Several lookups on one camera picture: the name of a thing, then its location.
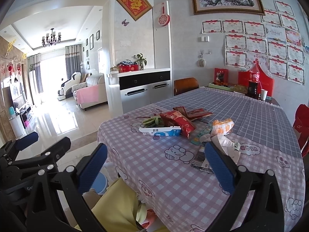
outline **certificate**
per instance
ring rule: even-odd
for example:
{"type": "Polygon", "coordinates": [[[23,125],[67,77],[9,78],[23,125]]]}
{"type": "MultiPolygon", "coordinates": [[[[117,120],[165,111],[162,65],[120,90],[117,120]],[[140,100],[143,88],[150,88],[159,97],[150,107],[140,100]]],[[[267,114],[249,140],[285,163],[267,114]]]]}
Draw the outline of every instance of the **certificate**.
{"type": "Polygon", "coordinates": [[[219,20],[204,21],[202,25],[202,33],[220,33],[222,30],[222,22],[219,20]]]}
{"type": "Polygon", "coordinates": [[[243,22],[240,20],[224,20],[223,24],[223,33],[244,33],[243,22]]]}
{"type": "Polygon", "coordinates": [[[280,42],[286,41],[285,28],[274,24],[266,24],[265,27],[267,38],[271,38],[280,42]]]}
{"type": "Polygon", "coordinates": [[[288,80],[297,84],[305,84],[305,71],[303,67],[288,63],[288,80]]]}
{"type": "Polygon", "coordinates": [[[279,13],[271,10],[264,10],[265,16],[262,16],[262,22],[281,25],[279,13]]]}
{"type": "Polygon", "coordinates": [[[299,32],[298,23],[293,17],[280,14],[280,18],[281,18],[282,26],[299,32]]]}
{"type": "Polygon", "coordinates": [[[293,16],[293,17],[295,16],[291,5],[284,3],[284,2],[275,1],[275,0],[274,2],[277,8],[277,11],[285,13],[289,16],[293,16]]]}
{"type": "Polygon", "coordinates": [[[268,55],[287,60],[286,45],[274,41],[268,41],[268,55]]]}
{"type": "Polygon", "coordinates": [[[266,39],[248,37],[247,38],[247,49],[249,52],[267,55],[266,39]]]}
{"type": "Polygon", "coordinates": [[[225,65],[247,69],[247,54],[237,51],[225,51],[225,65]]]}
{"type": "Polygon", "coordinates": [[[265,55],[248,52],[247,53],[248,69],[251,69],[255,65],[254,61],[256,59],[259,61],[259,65],[262,68],[263,72],[265,74],[268,74],[269,73],[269,71],[268,71],[268,59],[267,59],[267,56],[265,56],[265,55]]]}
{"type": "Polygon", "coordinates": [[[260,22],[245,22],[245,34],[266,37],[265,26],[260,22]]]}
{"type": "Polygon", "coordinates": [[[286,36],[286,41],[288,43],[297,45],[298,47],[302,46],[302,39],[301,36],[298,32],[289,30],[289,29],[285,29],[285,36],[286,36]]]}
{"type": "Polygon", "coordinates": [[[226,35],[225,48],[247,50],[246,37],[244,35],[226,35]]]}
{"type": "Polygon", "coordinates": [[[304,53],[301,49],[288,45],[288,60],[293,61],[297,64],[304,65],[304,53]]]}
{"type": "Polygon", "coordinates": [[[277,77],[287,78],[287,62],[275,58],[269,58],[268,65],[271,74],[274,74],[277,77]]]}

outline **red cloth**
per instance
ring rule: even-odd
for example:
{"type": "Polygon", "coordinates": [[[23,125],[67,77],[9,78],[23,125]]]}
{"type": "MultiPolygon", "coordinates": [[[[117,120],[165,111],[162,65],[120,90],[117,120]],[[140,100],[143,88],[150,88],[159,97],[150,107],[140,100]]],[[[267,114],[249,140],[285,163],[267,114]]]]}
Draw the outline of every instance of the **red cloth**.
{"type": "MultiPolygon", "coordinates": [[[[300,149],[302,149],[309,137],[309,108],[305,104],[301,104],[296,110],[293,129],[298,139],[300,149]]],[[[308,151],[309,144],[305,146],[302,156],[304,157],[308,151]]]]}
{"type": "Polygon", "coordinates": [[[78,104],[98,102],[98,85],[77,90],[76,100],[78,104]]]}

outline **dining table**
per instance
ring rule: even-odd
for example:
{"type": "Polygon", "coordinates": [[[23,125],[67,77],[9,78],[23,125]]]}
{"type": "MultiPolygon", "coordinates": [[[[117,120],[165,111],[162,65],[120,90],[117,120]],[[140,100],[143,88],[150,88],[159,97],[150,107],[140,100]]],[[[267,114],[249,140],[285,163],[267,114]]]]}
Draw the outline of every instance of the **dining table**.
{"type": "MultiPolygon", "coordinates": [[[[191,167],[199,146],[190,141],[208,123],[232,119],[226,137],[240,143],[237,165],[251,172],[273,170],[284,209],[284,231],[302,215],[305,174],[296,135],[282,107],[241,94],[202,87],[128,112],[101,124],[98,142],[108,148],[108,162],[125,183],[138,193],[171,232],[204,232],[217,217],[229,193],[215,174],[191,167]],[[194,121],[189,139],[147,136],[142,121],[184,106],[203,108],[213,115],[194,121]]],[[[250,191],[232,229],[242,225],[254,191],[250,191]]]]}

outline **cardboard box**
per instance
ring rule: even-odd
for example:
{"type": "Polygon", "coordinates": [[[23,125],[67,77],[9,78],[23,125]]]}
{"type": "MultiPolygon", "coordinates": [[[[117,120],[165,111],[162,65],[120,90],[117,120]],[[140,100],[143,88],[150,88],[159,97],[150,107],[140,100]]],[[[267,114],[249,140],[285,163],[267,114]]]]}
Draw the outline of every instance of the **cardboard box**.
{"type": "Polygon", "coordinates": [[[179,136],[181,132],[180,126],[140,128],[139,130],[147,136],[179,136]]]}

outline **ceiling light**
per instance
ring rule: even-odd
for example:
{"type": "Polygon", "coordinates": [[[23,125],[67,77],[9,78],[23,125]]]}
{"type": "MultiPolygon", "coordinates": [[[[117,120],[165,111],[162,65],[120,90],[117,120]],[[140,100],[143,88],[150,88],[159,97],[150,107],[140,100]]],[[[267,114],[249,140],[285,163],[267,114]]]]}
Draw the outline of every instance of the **ceiling light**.
{"type": "Polygon", "coordinates": [[[45,37],[42,37],[42,45],[43,47],[56,45],[61,42],[61,32],[58,33],[58,39],[56,37],[56,32],[54,31],[54,28],[50,29],[52,31],[49,39],[49,34],[46,34],[46,43],[45,43],[45,37]]]}

